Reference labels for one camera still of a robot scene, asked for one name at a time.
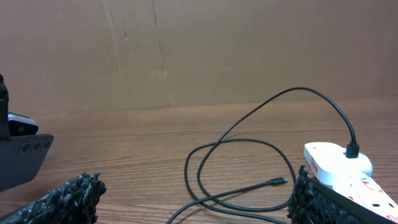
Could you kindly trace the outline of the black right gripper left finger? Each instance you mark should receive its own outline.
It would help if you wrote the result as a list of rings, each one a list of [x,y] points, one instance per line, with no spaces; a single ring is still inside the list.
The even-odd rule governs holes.
[[[82,173],[43,197],[1,217],[1,224],[93,224],[106,192],[100,174]]]

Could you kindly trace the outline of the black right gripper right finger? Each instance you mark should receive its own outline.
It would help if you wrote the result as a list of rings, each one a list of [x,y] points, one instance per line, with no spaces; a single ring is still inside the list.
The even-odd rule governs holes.
[[[296,224],[386,224],[386,219],[325,187],[300,166],[287,217]]]

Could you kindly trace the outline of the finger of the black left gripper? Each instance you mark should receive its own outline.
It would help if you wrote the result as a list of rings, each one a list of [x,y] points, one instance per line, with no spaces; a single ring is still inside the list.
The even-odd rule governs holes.
[[[4,77],[1,75],[1,140],[5,141],[10,138],[10,132],[9,132],[9,124],[8,124],[8,103],[9,103],[9,92],[7,90],[7,87],[4,83]]]

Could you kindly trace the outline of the blue Galaxy smartphone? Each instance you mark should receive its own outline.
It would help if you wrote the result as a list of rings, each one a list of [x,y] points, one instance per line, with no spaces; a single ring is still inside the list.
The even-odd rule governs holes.
[[[53,140],[51,134],[36,134],[1,141],[1,191],[34,179]]]

